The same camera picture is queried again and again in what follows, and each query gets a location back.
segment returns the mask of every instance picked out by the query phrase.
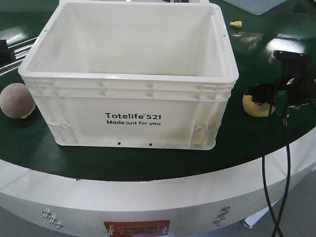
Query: clear plastic container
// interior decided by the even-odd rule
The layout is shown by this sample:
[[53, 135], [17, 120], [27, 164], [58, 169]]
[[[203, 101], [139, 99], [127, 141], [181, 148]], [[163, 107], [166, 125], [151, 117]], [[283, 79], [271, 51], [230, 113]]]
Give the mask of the clear plastic container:
[[261, 15], [286, 0], [224, 0], [254, 15]]

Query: circular platform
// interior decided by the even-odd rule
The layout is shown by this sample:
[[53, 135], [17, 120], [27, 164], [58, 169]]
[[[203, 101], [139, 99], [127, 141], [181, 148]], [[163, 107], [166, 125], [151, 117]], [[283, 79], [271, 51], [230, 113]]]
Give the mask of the circular platform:
[[[233, 167], [259, 158], [284, 146], [280, 118], [273, 116], [272, 135], [263, 151], [266, 118], [253, 118], [242, 108], [241, 100], [249, 85], [266, 83], [281, 76], [280, 65], [269, 64], [273, 50], [304, 52], [316, 61], [316, 21], [307, 4], [289, 0], [258, 16], [228, 3], [221, 6], [226, 25], [242, 20], [243, 28], [228, 27], [239, 70], [239, 79], [229, 99], [216, 146], [210, 151], [160, 150], [131, 148], [66, 147], [55, 143], [40, 112], [36, 109], [26, 119], [10, 119], [0, 113], [0, 158], [22, 167], [65, 177], [104, 181], [149, 181], [203, 174]], [[1, 38], [22, 35], [23, 41], [38, 35], [51, 13], [8, 11], [0, 14], [5, 22]], [[285, 22], [291, 18], [291, 24]], [[17, 70], [1, 76], [0, 90], [13, 82], [22, 82]], [[290, 111], [290, 142], [316, 125], [315, 113], [304, 106]]]

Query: yellow foam object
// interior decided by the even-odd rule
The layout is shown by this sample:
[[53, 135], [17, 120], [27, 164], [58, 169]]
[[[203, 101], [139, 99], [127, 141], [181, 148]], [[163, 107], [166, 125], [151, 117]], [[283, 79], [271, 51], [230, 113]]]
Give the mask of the yellow foam object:
[[241, 28], [242, 27], [242, 21], [234, 21], [230, 23], [231, 26], [234, 26], [236, 28]]
[[[245, 112], [253, 117], [267, 117], [269, 115], [270, 104], [264, 103], [259, 104], [257, 102], [253, 102], [252, 95], [244, 95], [242, 98], [242, 106]], [[274, 106], [272, 106], [272, 113], [276, 110]]]

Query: red label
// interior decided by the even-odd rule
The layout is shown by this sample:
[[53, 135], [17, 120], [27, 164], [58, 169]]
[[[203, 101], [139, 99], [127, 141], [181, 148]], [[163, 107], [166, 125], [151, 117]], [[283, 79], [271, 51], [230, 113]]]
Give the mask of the red label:
[[145, 222], [104, 222], [110, 237], [158, 237], [166, 236], [169, 220]]

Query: metal rod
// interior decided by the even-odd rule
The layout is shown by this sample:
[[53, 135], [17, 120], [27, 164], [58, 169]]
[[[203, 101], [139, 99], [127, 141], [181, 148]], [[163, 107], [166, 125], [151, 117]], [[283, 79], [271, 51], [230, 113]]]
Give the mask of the metal rod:
[[25, 58], [25, 56], [28, 54], [28, 52], [29, 52], [29, 50], [23, 51], [23, 52], [21, 52], [21, 53], [17, 53], [17, 54], [15, 55], [15, 59], [18, 60], [18, 59], [20, 59], [20, 58]]
[[33, 39], [28, 39], [28, 40], [23, 41], [23, 42], [21, 42], [21, 43], [17, 43], [17, 44], [15, 44], [15, 45], [12, 45], [12, 46], [10, 46], [10, 47], [8, 47], [8, 48], [14, 48], [14, 47], [19, 46], [19, 45], [21, 45], [21, 44], [25, 44], [25, 43], [27, 43], [27, 42], [36, 40], [37, 38], [38, 38], [38, 37], [35, 37], [35, 38], [33, 38]]
[[26, 51], [26, 50], [32, 48], [32, 46], [33, 46], [33, 44], [29, 44], [29, 45], [26, 45], [26, 46], [24, 46], [24, 47], [22, 47], [22, 48], [18, 48], [18, 49], [16, 49], [16, 50], [14, 50], [15, 56], [16, 56], [18, 53], [20, 53], [20, 52], [23, 52], [23, 51]]
[[24, 59], [24, 58], [22, 58], [22, 59], [20, 59], [20, 60], [17, 60], [17, 61], [15, 61], [15, 62], [13, 62], [13, 63], [10, 63], [10, 64], [8, 64], [8, 65], [5, 65], [5, 66], [3, 66], [3, 67], [1, 67], [1, 68], [0, 68], [0, 74], [4, 73], [4, 72], [6, 72], [6, 71], [9, 71], [9, 70], [11, 70], [11, 69], [13, 69], [13, 68], [15, 68], [15, 67], [20, 66], [20, 64], [22, 63], [23, 59]]

